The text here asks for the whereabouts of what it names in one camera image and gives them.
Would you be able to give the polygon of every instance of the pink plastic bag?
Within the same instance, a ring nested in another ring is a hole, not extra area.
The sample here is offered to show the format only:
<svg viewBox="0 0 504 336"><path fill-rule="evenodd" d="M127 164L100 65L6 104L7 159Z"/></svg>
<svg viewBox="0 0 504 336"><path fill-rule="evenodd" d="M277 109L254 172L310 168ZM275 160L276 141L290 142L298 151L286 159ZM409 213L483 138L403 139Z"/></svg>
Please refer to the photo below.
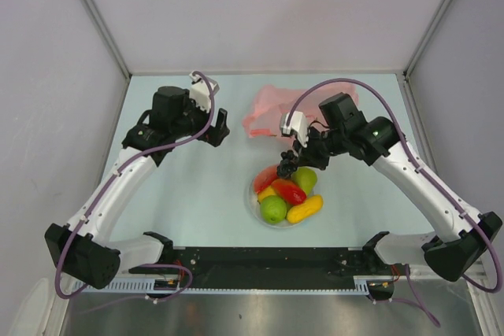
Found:
<svg viewBox="0 0 504 336"><path fill-rule="evenodd" d="M286 142L291 142L289 138L280 134L280 118L283 114L289 113L295 101L305 90L288 90L276 88L272 84L262 87L254 99L252 110L243 118L242 125L246 134L250 137L266 135L277 137ZM318 105L335 94L343 92L349 94L358 104L358 95L355 85L352 83L333 83L319 88L307 98L305 98L296 110L305 113L308 122L319 120L325 123Z"/></svg>

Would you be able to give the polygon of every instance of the red pepper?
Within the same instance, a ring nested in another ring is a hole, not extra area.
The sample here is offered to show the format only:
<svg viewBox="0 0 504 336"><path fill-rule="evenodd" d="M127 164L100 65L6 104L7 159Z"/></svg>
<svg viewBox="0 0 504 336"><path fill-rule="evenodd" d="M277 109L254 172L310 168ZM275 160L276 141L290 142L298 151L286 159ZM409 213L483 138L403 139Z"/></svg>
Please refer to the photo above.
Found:
<svg viewBox="0 0 504 336"><path fill-rule="evenodd" d="M256 194L261 193L276 179L278 179L278 176L276 175L276 165L270 165L269 167L259 172L259 175L255 177L254 192Z"/></svg>
<svg viewBox="0 0 504 336"><path fill-rule="evenodd" d="M306 200L306 193L292 181L276 179L271 183L275 192L291 205L300 205Z"/></svg>

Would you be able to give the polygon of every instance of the yellow mango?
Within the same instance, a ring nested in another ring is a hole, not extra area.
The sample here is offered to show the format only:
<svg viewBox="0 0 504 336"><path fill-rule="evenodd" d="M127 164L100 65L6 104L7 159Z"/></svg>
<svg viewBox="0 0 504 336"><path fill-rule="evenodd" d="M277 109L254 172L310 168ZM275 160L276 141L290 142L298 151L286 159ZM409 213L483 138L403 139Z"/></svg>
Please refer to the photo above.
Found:
<svg viewBox="0 0 504 336"><path fill-rule="evenodd" d="M307 198L300 205L292 206L287 212L287 220L291 223L299 223L309 216L317 213L324 206L324 200L319 194Z"/></svg>
<svg viewBox="0 0 504 336"><path fill-rule="evenodd" d="M264 189L262 192L259 192L258 194L258 201L259 203L262 202L266 197L269 196L276 196L275 190L270 186L268 186L266 189Z"/></svg>

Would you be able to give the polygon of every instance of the light blue table surface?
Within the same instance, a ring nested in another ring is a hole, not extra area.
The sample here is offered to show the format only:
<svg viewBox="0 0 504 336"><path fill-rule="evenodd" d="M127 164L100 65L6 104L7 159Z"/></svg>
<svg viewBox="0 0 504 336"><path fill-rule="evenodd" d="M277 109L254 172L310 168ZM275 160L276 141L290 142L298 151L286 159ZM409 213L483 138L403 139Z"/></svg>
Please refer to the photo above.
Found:
<svg viewBox="0 0 504 336"><path fill-rule="evenodd" d="M384 176L345 155L333 157L319 174L317 192L323 209L288 229L260 223L246 206L250 181L263 167L279 161L286 145L274 138L248 138L242 119L266 84L306 89L337 74L211 76L220 85L217 107L228 111L231 134L213 148L191 142L168 154L160 168L134 195L114 228L111 240L155 231L176 246L356 247L379 231L423 233L431 226L408 198ZM375 87L389 102L408 139L411 124L395 75L346 75ZM120 143L139 116L150 109L154 92L164 85L189 87L187 76L133 76L114 135L106 172L117 159ZM366 118L386 116L382 105L358 88Z"/></svg>

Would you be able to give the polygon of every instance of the white wall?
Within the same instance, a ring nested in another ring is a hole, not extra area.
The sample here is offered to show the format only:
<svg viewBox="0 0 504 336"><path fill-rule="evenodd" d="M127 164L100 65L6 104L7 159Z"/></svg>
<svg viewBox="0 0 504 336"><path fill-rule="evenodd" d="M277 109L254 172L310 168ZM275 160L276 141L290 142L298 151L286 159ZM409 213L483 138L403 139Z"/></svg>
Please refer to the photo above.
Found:
<svg viewBox="0 0 504 336"><path fill-rule="evenodd" d="M133 73L402 70L441 0L95 0Z"/></svg>
<svg viewBox="0 0 504 336"><path fill-rule="evenodd" d="M0 0L0 334L100 176L125 80L80 0Z"/></svg>
<svg viewBox="0 0 504 336"><path fill-rule="evenodd" d="M439 174L504 219L503 65L504 0L455 0L412 81ZM495 244L504 263L503 234ZM497 299L504 316L504 294Z"/></svg>

